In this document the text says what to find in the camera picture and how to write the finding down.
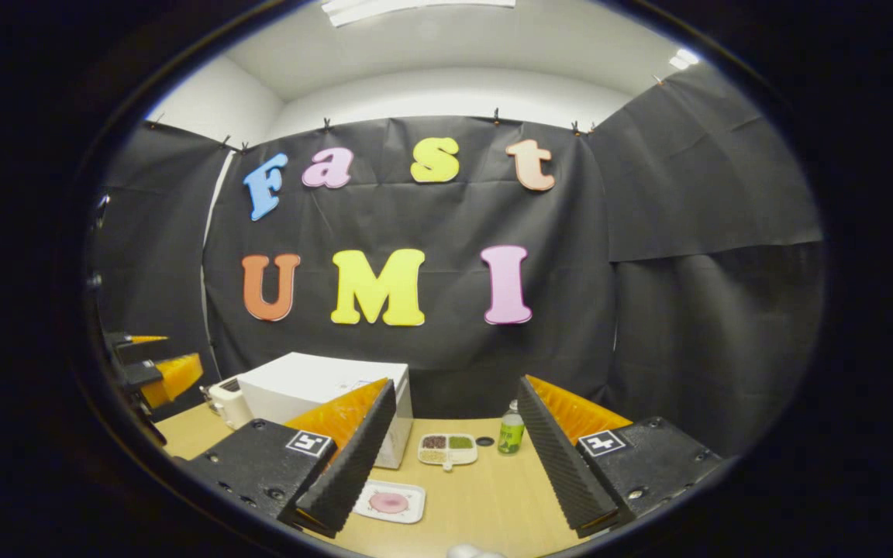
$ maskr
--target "pink letter i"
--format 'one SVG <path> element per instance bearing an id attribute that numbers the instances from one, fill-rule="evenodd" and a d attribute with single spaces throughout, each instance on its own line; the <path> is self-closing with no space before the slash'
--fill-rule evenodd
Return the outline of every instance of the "pink letter i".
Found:
<path id="1" fill-rule="evenodd" d="M 529 252 L 521 246 L 490 246 L 481 251 L 491 275 L 491 308 L 484 314 L 488 324 L 523 324 L 533 311 L 522 301 L 521 263 Z"/>

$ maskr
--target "wooden table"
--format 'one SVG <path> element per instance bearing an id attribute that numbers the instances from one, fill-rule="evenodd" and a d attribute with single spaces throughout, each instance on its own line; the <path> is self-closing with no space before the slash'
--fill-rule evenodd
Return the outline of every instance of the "wooden table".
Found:
<path id="1" fill-rule="evenodd" d="M 160 421 L 157 428 L 167 437 L 164 449 L 185 459 L 232 432 L 205 405 Z M 375 467 L 370 479 L 425 488 L 422 519 L 402 524 L 351 512 L 336 539 L 309 535 L 378 558 L 444 558 L 447 549 L 460 543 L 507 558 L 529 558 L 582 543 L 567 527 L 528 432 L 516 455 L 500 455 L 495 446 L 478 448 L 476 462 L 453 466 L 450 473 L 415 458 L 424 434 L 454 432 L 497 440 L 498 431 L 499 419 L 416 419 L 400 469 Z"/>

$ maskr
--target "letter m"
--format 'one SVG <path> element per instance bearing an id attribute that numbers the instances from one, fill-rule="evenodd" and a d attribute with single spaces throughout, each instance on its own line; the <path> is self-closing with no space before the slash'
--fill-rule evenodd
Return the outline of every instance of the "letter m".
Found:
<path id="1" fill-rule="evenodd" d="M 374 271 L 360 250 L 344 250 L 333 254 L 333 263 L 340 269 L 336 310 L 330 318 L 336 324 L 357 324 L 360 313 L 353 306 L 354 298 L 368 322 L 377 321 L 378 314 L 388 301 L 384 313 L 390 326 L 421 326 L 426 316 L 419 311 L 419 265 L 426 255 L 419 250 L 395 250 L 385 262 L 381 275 Z"/>

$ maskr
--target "black fabric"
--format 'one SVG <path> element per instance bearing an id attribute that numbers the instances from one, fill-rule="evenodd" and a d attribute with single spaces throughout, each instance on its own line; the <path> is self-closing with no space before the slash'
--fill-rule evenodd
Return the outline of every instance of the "black fabric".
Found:
<path id="1" fill-rule="evenodd" d="M 609 261 L 822 239 L 795 157 L 707 64 L 673 74 L 595 128 Z"/>
<path id="2" fill-rule="evenodd" d="M 412 179 L 412 148 L 426 137 L 460 144 L 460 174 L 450 183 Z M 504 150 L 525 138 L 552 151 L 553 161 L 543 163 L 543 172 L 556 178 L 552 190 L 529 191 L 516 180 Z M 333 190 L 305 187 L 301 174 L 312 155 L 330 147 L 354 152 L 350 183 Z M 279 152 L 288 156 L 280 204 L 251 222 L 243 179 Z M 386 119 L 259 145 L 231 163 L 205 245 L 209 329 L 223 377 L 294 350 L 407 363 L 419 417 L 500 416 L 523 374 L 607 404 L 614 304 L 605 213 L 588 138 L 542 124 Z M 523 325 L 484 320 L 490 286 L 481 251 L 498 244 L 529 252 L 522 278 L 533 317 Z M 333 324 L 333 254 L 362 250 L 377 274 L 399 248 L 426 254 L 419 268 L 425 324 Z M 302 258 L 294 306 L 280 322 L 263 322 L 244 307 L 240 261 L 281 253 Z M 272 264 L 264 274 L 266 301 L 276 300 L 277 281 Z"/>
<path id="3" fill-rule="evenodd" d="M 202 236 L 216 179 L 219 143 L 141 124 L 107 170 L 111 201 L 95 239 L 102 275 L 98 310 L 105 331 L 167 336 L 141 347 L 149 358 L 198 353 L 202 378 L 155 410 L 160 419 L 202 401 L 199 385 L 219 380 L 202 315 Z"/>
<path id="4" fill-rule="evenodd" d="M 822 318 L 821 243 L 616 264 L 612 409 L 742 452 L 791 399 Z M 816 404 L 828 404 L 817 401 Z"/>

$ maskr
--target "plastic bottle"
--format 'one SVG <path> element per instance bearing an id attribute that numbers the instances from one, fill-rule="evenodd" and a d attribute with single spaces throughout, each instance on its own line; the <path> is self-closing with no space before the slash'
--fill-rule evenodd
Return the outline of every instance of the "plastic bottle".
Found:
<path id="1" fill-rule="evenodd" d="M 525 423 L 519 415 L 519 402 L 513 399 L 509 403 L 509 410 L 502 416 L 502 432 L 498 436 L 498 452 L 503 456 L 510 456 L 519 451 L 522 445 L 522 433 L 526 430 Z"/>

